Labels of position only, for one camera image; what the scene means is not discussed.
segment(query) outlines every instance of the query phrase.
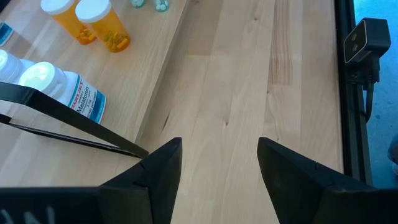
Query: black cable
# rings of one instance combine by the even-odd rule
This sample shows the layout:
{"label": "black cable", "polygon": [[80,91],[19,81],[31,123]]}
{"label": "black cable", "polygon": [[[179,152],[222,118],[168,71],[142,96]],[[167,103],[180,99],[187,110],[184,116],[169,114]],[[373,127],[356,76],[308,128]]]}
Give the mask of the black cable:
{"label": "black cable", "polygon": [[372,103],[373,103],[373,83],[368,84],[366,91],[366,109],[365,109],[365,120],[369,121],[372,114]]}

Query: orange pill bottle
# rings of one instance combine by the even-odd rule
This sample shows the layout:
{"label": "orange pill bottle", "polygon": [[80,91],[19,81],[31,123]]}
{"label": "orange pill bottle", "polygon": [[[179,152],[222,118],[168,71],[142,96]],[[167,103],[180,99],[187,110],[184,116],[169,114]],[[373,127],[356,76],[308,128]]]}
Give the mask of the orange pill bottle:
{"label": "orange pill bottle", "polygon": [[104,42],[111,52],[120,52],[130,44],[130,36],[109,0],[81,0],[76,16]]}
{"label": "orange pill bottle", "polygon": [[42,0],[43,11],[51,15],[69,34],[81,44],[89,44],[96,39],[75,14],[77,1],[75,0]]}

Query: white pill bottle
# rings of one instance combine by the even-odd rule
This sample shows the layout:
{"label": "white pill bottle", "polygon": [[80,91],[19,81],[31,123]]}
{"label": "white pill bottle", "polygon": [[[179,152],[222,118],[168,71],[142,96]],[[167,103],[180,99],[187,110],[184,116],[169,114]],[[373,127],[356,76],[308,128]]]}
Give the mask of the white pill bottle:
{"label": "white pill bottle", "polygon": [[29,67],[19,85],[41,91],[74,111],[100,124],[106,97],[75,72],[62,71],[49,62]]}
{"label": "white pill bottle", "polygon": [[34,62],[19,59],[5,50],[0,50],[0,82],[18,84],[21,75]]}

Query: white bottle cap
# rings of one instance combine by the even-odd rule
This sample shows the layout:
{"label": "white bottle cap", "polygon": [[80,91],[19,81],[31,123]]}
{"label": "white bottle cap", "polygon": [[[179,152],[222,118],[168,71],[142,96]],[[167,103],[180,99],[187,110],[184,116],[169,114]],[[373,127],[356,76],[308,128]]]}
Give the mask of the white bottle cap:
{"label": "white bottle cap", "polygon": [[22,62],[5,50],[0,50],[0,82],[14,83],[22,72]]}
{"label": "white bottle cap", "polygon": [[64,72],[49,62],[30,66],[19,79],[19,85],[35,88],[55,99],[65,91],[66,84]]}
{"label": "white bottle cap", "polygon": [[104,18],[112,4],[109,0],[81,0],[75,9],[77,18],[84,23],[93,23]]}
{"label": "white bottle cap", "polygon": [[70,8],[75,0],[42,0],[40,7],[50,15],[58,15]]}

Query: blue floor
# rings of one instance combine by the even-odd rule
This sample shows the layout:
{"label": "blue floor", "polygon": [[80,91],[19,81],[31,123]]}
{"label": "blue floor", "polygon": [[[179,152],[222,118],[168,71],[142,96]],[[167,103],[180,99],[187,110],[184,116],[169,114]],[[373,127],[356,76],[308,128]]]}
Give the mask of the blue floor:
{"label": "blue floor", "polygon": [[387,19],[391,48],[381,58],[380,82],[374,86],[373,112],[368,123],[369,150],[375,187],[398,187],[387,150],[398,134],[398,0],[354,0],[356,21]]}

